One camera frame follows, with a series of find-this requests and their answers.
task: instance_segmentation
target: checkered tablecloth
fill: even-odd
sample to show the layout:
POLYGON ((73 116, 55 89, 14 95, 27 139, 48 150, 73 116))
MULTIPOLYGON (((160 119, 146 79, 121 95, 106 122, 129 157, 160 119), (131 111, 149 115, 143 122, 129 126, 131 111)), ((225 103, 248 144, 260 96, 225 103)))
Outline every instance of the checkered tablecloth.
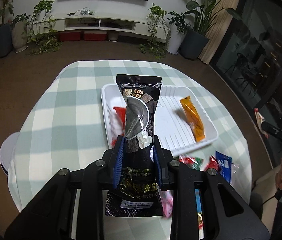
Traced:
MULTIPOLYGON (((164 85, 186 86, 196 95, 214 123, 219 138, 191 153, 203 166, 215 151, 239 166, 235 189, 249 202, 251 164, 248 146, 226 108, 209 91, 165 64, 144 61, 79 61, 65 67, 27 117, 18 137, 8 175, 12 198, 21 211, 61 168, 83 169, 108 149, 101 88, 114 83, 116 74, 161 76, 164 85)), ((171 220, 161 217, 105 217, 110 239, 169 239, 171 220)))

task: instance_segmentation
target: white plastic tray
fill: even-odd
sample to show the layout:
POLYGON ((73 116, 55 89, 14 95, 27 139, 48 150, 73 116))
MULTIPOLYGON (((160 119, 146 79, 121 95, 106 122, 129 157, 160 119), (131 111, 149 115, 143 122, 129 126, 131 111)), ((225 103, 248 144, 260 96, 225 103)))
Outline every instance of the white plastic tray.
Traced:
MULTIPOLYGON (((123 133, 120 120, 113 107, 126 107, 126 103, 117 84, 104 85, 101 90, 101 99, 106 136, 111 148, 111 142, 123 133)), ((208 114, 189 88, 165 85, 161 87, 158 106, 154 114, 154 134, 158 135, 161 147, 169 149, 174 157, 211 144, 219 136, 208 114), (194 140, 179 101, 186 96, 191 97, 203 122, 206 138, 199 143, 194 140)))

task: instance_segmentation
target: curtain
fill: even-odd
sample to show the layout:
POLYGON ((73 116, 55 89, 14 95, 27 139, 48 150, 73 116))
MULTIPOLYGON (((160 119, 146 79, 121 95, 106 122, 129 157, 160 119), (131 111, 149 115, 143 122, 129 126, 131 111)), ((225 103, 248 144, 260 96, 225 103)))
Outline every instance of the curtain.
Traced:
MULTIPOLYGON (((222 0, 214 9, 214 12, 217 12, 218 10, 222 9, 222 7, 236 9, 238 2, 239 0, 222 0)), ((231 20, 232 16, 228 14, 225 10, 222 10, 217 14, 217 17, 215 19, 216 24, 207 33, 207 38, 209 38, 209 42, 199 55, 199 59, 201 59, 204 63, 210 63, 214 53, 216 52, 220 42, 223 39, 224 34, 226 33, 229 27, 231 20)))

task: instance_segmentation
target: red storage box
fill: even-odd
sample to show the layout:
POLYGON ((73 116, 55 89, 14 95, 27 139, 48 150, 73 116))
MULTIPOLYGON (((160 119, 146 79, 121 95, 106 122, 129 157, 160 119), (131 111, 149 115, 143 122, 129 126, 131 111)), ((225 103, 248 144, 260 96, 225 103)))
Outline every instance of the red storage box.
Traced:
POLYGON ((105 41, 106 31, 85 31, 84 32, 85 41, 105 41))
POLYGON ((81 40, 81 32, 80 31, 60 32, 59 39, 60 41, 79 41, 81 40))

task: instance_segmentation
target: beige ribbed planter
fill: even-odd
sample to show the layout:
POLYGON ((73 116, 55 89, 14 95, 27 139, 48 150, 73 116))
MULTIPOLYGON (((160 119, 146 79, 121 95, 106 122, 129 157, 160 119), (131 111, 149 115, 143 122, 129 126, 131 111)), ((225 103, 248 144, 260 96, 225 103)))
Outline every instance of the beige ribbed planter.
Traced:
POLYGON ((12 44, 16 53, 21 52, 28 47, 28 36, 25 23, 25 20, 16 23, 12 30, 12 44))

